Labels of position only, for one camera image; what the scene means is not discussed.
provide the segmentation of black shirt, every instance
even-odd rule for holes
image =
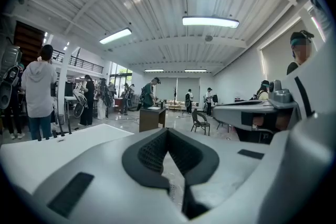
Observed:
[[[88,81],[87,83],[86,83],[86,88],[88,89],[88,92],[85,92],[84,93],[84,96],[85,96],[85,98],[86,98],[86,100],[88,101],[88,102],[92,102],[93,101],[93,96],[94,96],[94,88],[95,88],[95,85],[93,84],[93,81]]]
[[[287,68],[287,74],[292,73],[295,69],[297,69],[299,66],[296,62],[291,62]]]

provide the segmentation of railing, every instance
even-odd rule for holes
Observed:
[[[57,62],[63,62],[64,55],[65,55],[64,52],[54,50],[54,52],[52,53],[52,56],[53,56],[52,60],[57,61]],[[84,61],[74,56],[70,57],[69,65],[91,70],[91,71],[98,72],[98,73],[103,73],[103,68],[104,68],[102,66],[96,65],[95,63]]]

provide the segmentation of black rectangle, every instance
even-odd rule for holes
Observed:
[[[78,173],[48,204],[48,207],[61,216],[68,218],[93,178],[93,175]]]
[[[262,159],[263,156],[264,156],[264,153],[249,151],[249,150],[240,150],[240,151],[238,151],[238,154],[244,155],[244,156],[247,156],[247,157],[251,157],[251,158],[254,158],[254,159]]]

